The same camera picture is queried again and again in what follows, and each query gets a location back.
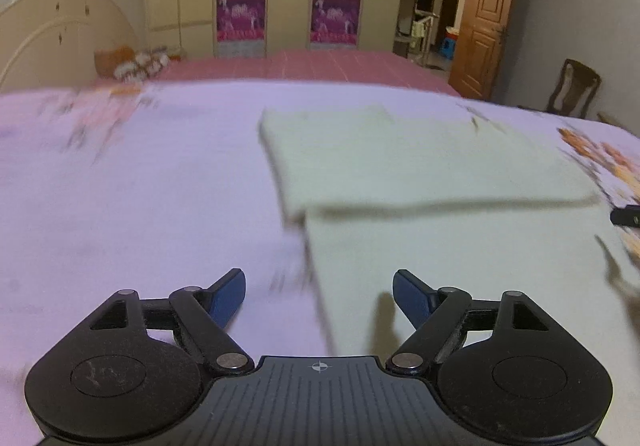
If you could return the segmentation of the cream knitted sweater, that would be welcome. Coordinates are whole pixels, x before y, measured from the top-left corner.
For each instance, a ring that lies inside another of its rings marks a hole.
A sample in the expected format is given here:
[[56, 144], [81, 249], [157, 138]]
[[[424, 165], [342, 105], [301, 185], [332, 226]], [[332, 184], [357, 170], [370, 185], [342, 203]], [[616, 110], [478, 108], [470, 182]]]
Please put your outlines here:
[[599, 187], [555, 146], [374, 107], [269, 110], [259, 131], [335, 353], [387, 356], [411, 333], [390, 297], [398, 270], [478, 298], [523, 291], [601, 358], [634, 342], [623, 296], [638, 272]]

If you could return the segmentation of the dark wooden chair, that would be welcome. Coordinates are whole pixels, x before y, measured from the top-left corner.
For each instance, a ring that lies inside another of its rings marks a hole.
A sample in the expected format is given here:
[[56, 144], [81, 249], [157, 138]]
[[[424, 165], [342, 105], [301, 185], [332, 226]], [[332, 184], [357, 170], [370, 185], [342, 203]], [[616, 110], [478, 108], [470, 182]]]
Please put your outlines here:
[[576, 59], [563, 62], [558, 83], [549, 97], [547, 114], [585, 119], [602, 79], [593, 68]]

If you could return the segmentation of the lilac floral quilt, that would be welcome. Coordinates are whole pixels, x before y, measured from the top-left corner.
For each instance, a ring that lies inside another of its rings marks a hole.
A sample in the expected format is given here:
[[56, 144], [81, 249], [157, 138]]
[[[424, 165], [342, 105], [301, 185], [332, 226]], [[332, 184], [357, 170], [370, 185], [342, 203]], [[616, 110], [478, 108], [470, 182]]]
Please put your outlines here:
[[[247, 298], [231, 332], [251, 355], [341, 355], [305, 229], [282, 216], [258, 126], [267, 110], [369, 106], [403, 118], [477, 116], [551, 145], [572, 128], [639, 157], [638, 140], [612, 126], [403, 88], [213, 81], [3, 96], [2, 443], [40, 441], [24, 400], [29, 368], [122, 288], [162, 298], [239, 267]], [[614, 383], [600, 431], [609, 445], [639, 440], [639, 285], [623, 299], [634, 342], [595, 354]]]

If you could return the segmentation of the blue plastic stool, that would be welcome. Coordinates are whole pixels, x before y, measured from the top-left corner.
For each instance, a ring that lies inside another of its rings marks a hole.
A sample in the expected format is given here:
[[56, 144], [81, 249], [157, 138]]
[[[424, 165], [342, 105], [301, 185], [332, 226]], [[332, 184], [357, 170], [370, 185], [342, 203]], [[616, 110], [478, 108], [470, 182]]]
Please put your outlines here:
[[442, 46], [440, 47], [439, 54], [448, 60], [454, 59], [454, 52], [456, 51], [457, 40], [451, 38], [445, 38], [442, 40]]

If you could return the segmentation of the brown wooden door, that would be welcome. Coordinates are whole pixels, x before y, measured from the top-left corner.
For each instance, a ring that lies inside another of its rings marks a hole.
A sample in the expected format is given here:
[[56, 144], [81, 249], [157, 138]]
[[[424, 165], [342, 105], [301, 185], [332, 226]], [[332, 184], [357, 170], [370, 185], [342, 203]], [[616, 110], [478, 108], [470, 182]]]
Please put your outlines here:
[[491, 99], [513, 0], [465, 0], [449, 85], [470, 99]]

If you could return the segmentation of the metal stair railing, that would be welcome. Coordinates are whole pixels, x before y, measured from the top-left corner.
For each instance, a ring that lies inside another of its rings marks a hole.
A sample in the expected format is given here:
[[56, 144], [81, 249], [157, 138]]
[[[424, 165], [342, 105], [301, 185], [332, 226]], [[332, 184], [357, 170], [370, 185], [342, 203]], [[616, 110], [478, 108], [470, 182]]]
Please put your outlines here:
[[420, 67], [426, 66], [428, 54], [431, 51], [432, 31], [438, 18], [439, 16], [433, 12], [424, 12], [424, 10], [414, 12], [409, 55]]

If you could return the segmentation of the pink checked bed sheet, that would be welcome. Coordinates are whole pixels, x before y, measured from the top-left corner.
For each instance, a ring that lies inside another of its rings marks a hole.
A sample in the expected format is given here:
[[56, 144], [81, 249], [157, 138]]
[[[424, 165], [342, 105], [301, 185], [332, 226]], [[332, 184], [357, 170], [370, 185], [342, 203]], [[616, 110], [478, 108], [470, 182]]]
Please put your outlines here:
[[157, 81], [276, 80], [374, 84], [459, 95], [448, 82], [391, 52], [281, 50], [264, 58], [207, 57], [171, 62]]

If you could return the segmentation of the orange patterned pillow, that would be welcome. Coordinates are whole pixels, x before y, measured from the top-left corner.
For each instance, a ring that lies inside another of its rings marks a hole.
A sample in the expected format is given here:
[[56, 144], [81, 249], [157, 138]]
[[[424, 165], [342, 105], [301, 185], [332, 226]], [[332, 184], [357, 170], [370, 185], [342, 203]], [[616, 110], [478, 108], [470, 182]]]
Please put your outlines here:
[[163, 52], [136, 52], [128, 45], [94, 53], [96, 74], [118, 82], [142, 82], [154, 78], [171, 63]]

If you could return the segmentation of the cream curved headboard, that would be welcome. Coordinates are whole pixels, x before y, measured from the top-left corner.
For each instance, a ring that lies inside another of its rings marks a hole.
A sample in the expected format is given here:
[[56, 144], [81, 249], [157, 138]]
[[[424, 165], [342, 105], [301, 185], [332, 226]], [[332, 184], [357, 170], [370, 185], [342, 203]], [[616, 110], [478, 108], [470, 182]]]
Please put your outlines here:
[[1, 91], [80, 88], [96, 52], [124, 45], [138, 38], [113, 0], [16, 0], [1, 12]]

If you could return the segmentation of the lower right purple poster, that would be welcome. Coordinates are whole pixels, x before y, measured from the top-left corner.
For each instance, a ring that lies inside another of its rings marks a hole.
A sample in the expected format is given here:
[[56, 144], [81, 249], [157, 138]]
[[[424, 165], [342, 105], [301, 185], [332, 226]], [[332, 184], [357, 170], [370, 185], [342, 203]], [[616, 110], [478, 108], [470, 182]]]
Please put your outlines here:
[[311, 44], [356, 46], [360, 5], [361, 0], [313, 0]]

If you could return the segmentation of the purple poster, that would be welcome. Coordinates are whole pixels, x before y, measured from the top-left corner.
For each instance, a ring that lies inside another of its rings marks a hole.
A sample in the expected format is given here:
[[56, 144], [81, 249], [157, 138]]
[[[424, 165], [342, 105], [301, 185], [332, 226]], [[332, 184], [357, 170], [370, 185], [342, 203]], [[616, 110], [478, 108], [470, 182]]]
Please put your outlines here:
[[216, 0], [218, 42], [265, 39], [266, 0]]
[[356, 46], [360, 5], [361, 0], [313, 0], [311, 44]]

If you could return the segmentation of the lower left purple poster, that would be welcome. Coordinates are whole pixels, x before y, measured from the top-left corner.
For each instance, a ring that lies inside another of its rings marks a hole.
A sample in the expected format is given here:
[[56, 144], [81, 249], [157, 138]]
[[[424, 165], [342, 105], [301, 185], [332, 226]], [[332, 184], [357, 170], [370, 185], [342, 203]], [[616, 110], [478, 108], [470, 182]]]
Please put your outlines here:
[[216, 0], [218, 42], [265, 39], [266, 0]]

